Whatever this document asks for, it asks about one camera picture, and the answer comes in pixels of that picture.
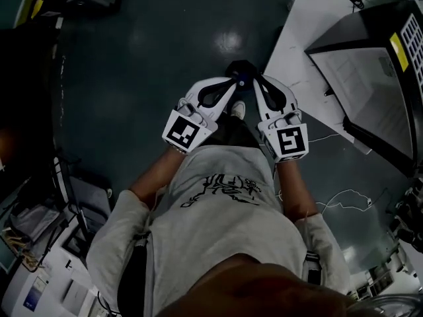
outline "white t-shirt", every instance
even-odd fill
[[[294,225],[282,214],[270,167],[259,149],[196,149],[185,158],[163,201],[169,210],[150,226],[153,315],[184,295],[213,266],[240,253],[260,263],[282,265],[301,278],[307,250],[314,251],[321,257],[323,285],[342,293],[348,290],[346,262],[322,216]],[[128,246],[144,229],[148,215],[132,192],[122,192],[87,257],[93,283],[115,308]]]

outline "person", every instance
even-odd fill
[[[268,161],[243,118],[245,103],[201,147],[169,147],[124,190],[87,256],[93,283],[118,308],[134,236],[151,232],[153,316],[342,316],[351,300],[339,245],[295,161]],[[151,224],[157,192],[167,186]],[[304,275],[307,251],[320,257],[320,284]],[[144,297],[143,283],[134,283]]]

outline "yellow label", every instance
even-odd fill
[[[394,35],[391,36],[391,45],[395,50],[399,63],[401,64],[401,68],[405,71],[408,67],[407,55],[404,52],[403,45],[401,44],[397,33],[394,33]]]

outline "floor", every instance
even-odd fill
[[[108,178],[117,194],[163,152],[169,112],[194,82],[222,76],[237,59],[264,68],[290,1],[124,0],[118,14],[65,20],[53,84],[57,146],[81,158],[81,168]],[[247,111],[253,127],[255,108]],[[332,133],[307,114],[304,120],[310,139]],[[365,213],[325,211],[351,272],[377,265],[390,248],[385,208],[402,194],[407,179],[377,154],[363,155],[341,137],[311,143],[300,166],[317,201],[348,188],[373,202],[380,196]],[[353,193],[339,200],[366,207]]]

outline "shoe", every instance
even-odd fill
[[[231,109],[231,116],[236,116],[240,120],[243,120],[245,117],[245,102],[236,101]]]

